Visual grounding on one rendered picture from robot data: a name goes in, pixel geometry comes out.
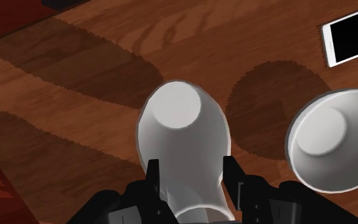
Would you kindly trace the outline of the white bowl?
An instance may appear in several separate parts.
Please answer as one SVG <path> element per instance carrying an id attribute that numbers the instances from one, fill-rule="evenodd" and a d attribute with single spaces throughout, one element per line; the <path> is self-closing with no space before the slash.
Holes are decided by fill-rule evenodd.
<path id="1" fill-rule="evenodd" d="M 320 193 L 358 188 L 358 88 L 318 95 L 291 122 L 285 140 L 296 177 Z"/>

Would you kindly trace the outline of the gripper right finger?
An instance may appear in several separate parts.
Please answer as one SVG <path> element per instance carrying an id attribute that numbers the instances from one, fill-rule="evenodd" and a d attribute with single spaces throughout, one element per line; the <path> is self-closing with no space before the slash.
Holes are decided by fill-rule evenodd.
<path id="1" fill-rule="evenodd" d="M 223 157 L 223 183 L 242 224 L 358 224 L 358 217 L 297 181 L 279 187 Z"/>

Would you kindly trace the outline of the white smartphone with black screen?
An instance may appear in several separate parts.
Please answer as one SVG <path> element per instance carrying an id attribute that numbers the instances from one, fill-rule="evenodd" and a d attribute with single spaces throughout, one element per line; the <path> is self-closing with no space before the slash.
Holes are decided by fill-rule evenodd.
<path id="1" fill-rule="evenodd" d="M 358 58 L 358 11 L 326 23 L 320 30 L 328 67 Z"/>

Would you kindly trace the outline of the white upside-down cup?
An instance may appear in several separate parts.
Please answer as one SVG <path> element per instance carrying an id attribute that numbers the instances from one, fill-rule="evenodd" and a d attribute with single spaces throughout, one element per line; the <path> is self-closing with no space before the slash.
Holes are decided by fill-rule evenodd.
<path id="1" fill-rule="evenodd" d="M 160 166 L 160 195 L 179 223 L 233 221 L 221 186 L 230 130 L 220 105 L 200 87 L 170 81 L 148 98 L 137 123 L 139 159 Z"/>

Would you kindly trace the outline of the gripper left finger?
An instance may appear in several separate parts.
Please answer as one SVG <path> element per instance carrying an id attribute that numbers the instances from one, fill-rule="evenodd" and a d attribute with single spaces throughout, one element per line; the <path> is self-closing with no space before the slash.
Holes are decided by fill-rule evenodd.
<path id="1" fill-rule="evenodd" d="M 160 198 L 159 160 L 149 160 L 146 179 L 129 183 L 123 194 L 94 194 L 67 224 L 179 224 Z"/>

